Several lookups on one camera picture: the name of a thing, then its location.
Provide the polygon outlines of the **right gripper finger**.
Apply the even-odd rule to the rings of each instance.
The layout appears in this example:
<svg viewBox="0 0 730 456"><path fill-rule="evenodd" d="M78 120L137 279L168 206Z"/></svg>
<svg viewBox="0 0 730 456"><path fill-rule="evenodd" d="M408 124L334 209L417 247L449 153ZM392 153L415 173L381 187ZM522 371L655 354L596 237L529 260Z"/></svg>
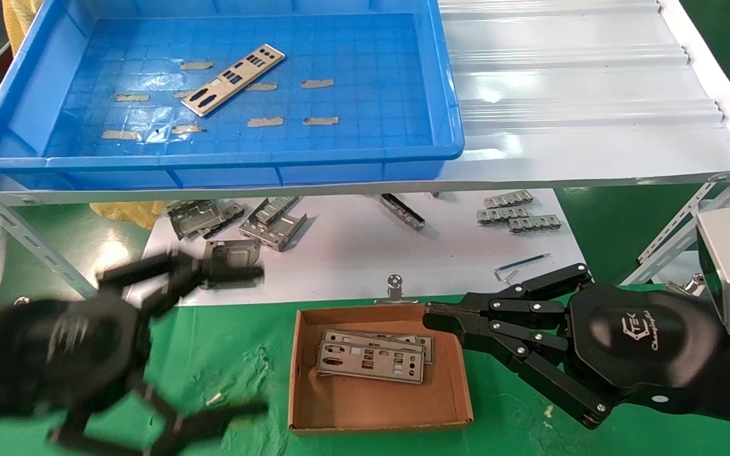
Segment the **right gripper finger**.
<svg viewBox="0 0 730 456"><path fill-rule="evenodd" d="M425 315L486 317L513 324L545 324L557 321L564 304L556 299L592 284L588 266L575 263L495 293L469 292L458 303L430 302Z"/></svg>

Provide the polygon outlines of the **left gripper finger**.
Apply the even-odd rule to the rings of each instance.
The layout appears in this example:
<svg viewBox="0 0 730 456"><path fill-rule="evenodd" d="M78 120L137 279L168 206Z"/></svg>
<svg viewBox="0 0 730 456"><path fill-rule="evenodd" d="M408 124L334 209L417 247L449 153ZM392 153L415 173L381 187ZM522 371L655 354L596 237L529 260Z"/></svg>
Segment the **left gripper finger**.
<svg viewBox="0 0 730 456"><path fill-rule="evenodd" d="M264 276L264 269L254 265L220 266L172 250L102 272L99 294L119 296L124 288L158 276L166 276L167 282L140 303L140 314L144 317L162 317L203 282L254 282Z"/></svg>

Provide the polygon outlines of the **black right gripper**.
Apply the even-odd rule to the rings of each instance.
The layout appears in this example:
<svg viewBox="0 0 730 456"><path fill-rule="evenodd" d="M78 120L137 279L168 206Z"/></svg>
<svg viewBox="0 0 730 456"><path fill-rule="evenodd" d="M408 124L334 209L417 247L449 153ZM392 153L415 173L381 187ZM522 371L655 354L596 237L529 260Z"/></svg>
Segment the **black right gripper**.
<svg viewBox="0 0 730 456"><path fill-rule="evenodd" d="M560 367L572 349L566 317L525 324L426 317L425 326L456 335L465 350L492 355L588 429L608 418L613 402L658 412L701 410L701 376L724 334L710 304L668 291L594 284L570 298L568 311L573 370L603 393Z"/></svg>

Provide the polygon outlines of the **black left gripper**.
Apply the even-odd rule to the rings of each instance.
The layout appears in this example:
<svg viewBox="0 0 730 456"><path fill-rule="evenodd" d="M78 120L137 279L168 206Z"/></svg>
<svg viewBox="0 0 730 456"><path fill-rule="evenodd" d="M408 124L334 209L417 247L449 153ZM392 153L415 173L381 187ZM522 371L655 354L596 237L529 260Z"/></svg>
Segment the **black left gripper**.
<svg viewBox="0 0 730 456"><path fill-rule="evenodd" d="M148 320L122 300L38 300L0 309L0 418L69 410L49 443L90 455L179 455L188 445L222 438L234 419L267 412L260 400L183 415L144 380L131 380L150 357ZM85 431L129 390L165 424L134 448Z"/></svg>

